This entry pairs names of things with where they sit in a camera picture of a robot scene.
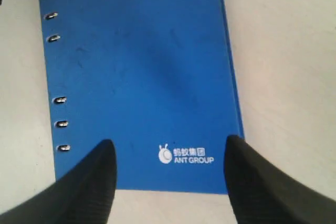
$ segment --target white floor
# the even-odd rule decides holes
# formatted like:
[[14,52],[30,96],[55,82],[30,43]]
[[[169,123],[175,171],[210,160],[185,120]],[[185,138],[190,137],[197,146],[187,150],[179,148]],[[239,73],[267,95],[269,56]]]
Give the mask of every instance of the white floor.
[[[54,178],[38,0],[0,6],[0,211]],[[225,0],[247,141],[336,199],[336,0]],[[118,191],[111,223],[236,223],[227,196]]]

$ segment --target blue notebook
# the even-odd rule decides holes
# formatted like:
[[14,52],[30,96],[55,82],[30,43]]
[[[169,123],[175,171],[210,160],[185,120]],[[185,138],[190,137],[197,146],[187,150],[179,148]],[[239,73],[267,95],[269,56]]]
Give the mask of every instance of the blue notebook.
[[56,178],[101,140],[118,189],[225,194],[243,136],[223,0],[40,0]]

